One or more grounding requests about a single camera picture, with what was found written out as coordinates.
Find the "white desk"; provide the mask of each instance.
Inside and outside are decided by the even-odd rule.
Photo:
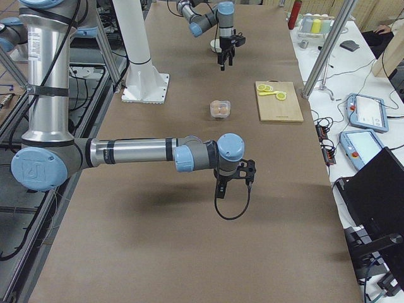
[[[367,46],[355,23],[353,21],[348,21],[347,28],[348,32],[341,34],[331,54],[330,65],[333,66],[333,68],[329,67],[327,77],[337,73],[354,71],[357,68],[365,66],[366,64],[369,64],[372,60],[374,60],[373,53]],[[324,39],[310,39],[307,37],[299,37],[297,35],[297,28],[290,31],[290,36],[292,38],[296,57],[299,61],[299,68],[302,79],[303,81],[307,81],[311,69],[314,66],[314,63],[316,62],[316,59],[320,53],[320,51],[318,50],[318,46],[324,44]],[[302,49],[298,45],[298,43],[303,39],[309,41],[309,45],[306,49]],[[341,48],[339,45],[345,40],[355,41],[357,44],[360,45],[360,48],[355,52],[350,52],[346,49]],[[346,115],[345,104],[340,105],[340,110],[343,113],[343,117],[337,109],[337,105],[345,101],[350,93],[360,92],[363,95],[379,97],[384,99],[386,105],[396,107],[396,105],[389,98],[389,95],[394,90],[394,88],[391,86],[387,78],[376,78],[373,76],[372,73],[369,74],[372,64],[354,73],[342,74],[327,79],[326,86],[333,91],[336,99],[335,101],[331,101],[326,92],[321,92],[319,90],[314,90],[309,97],[311,108],[318,112],[320,117],[332,117],[334,121],[341,121],[343,119],[343,122],[334,123],[330,132],[328,133],[329,138],[334,142],[335,145],[338,144],[338,134],[341,131],[356,129],[352,126],[347,126],[348,117]],[[404,116],[404,105],[397,93],[392,93],[391,98],[398,104],[399,109],[393,110],[387,108],[386,112],[388,116]],[[313,119],[317,118],[317,114],[313,113]],[[389,131],[387,133],[377,134],[383,144],[390,148],[394,148],[404,144],[404,136],[402,135],[404,131],[404,119],[389,119],[388,124]],[[404,163],[404,148],[395,150],[394,154],[401,163]],[[330,167],[330,181],[334,182],[339,177],[353,176],[356,174],[356,172],[357,170],[346,156],[345,151],[343,151],[342,147],[338,145],[336,153],[336,165],[332,165]],[[338,212],[340,214],[340,219],[343,227],[347,228],[349,226],[355,226],[337,189],[334,189],[334,197],[338,205]],[[374,299],[381,291],[376,284],[376,282],[381,277],[382,275],[375,276],[367,284],[366,292],[371,296],[372,299]],[[404,302],[404,292],[399,292],[395,297],[383,297],[378,302],[402,303]]]

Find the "white round object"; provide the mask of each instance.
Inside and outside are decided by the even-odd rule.
[[[212,52],[222,52],[222,49],[220,48],[220,40],[216,39],[216,45],[215,45],[215,40],[212,40],[210,42],[210,49]]]

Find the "blue cap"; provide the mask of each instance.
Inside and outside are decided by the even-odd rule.
[[[53,8],[61,4],[64,0],[20,0],[20,3],[28,6],[29,8]]]
[[[224,134],[217,141],[219,154],[229,162],[238,162],[244,154],[244,142],[238,134]]]
[[[218,4],[218,12],[222,15],[234,14],[234,4],[230,1],[224,1]]]
[[[0,20],[0,23],[4,25],[22,25],[23,23],[17,17],[8,17]]]
[[[203,34],[202,28],[195,22],[191,22],[189,24],[189,29],[191,30],[191,33],[194,35],[195,38]]]
[[[76,38],[95,38],[98,34],[98,27],[79,28],[74,34]]]
[[[174,149],[175,167],[178,172],[192,172],[194,170],[194,157],[186,145]]]
[[[4,38],[0,38],[0,47],[5,52],[11,52],[14,49],[14,45],[9,40]]]
[[[64,162],[45,148],[27,147],[20,150],[11,161],[15,179],[34,191],[48,191],[68,178]]]

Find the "computer monitor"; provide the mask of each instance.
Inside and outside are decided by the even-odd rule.
[[[338,188],[353,220],[364,226],[372,241],[390,234],[404,236],[404,167],[388,148]],[[404,289],[404,244],[379,253]]]

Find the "wooden cutting board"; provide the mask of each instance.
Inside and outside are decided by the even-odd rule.
[[[273,87],[274,91],[286,92],[286,100],[278,100],[275,95],[259,96],[257,91],[259,84],[268,84]],[[255,91],[261,121],[303,122],[302,111],[292,82],[257,81],[255,82]]]

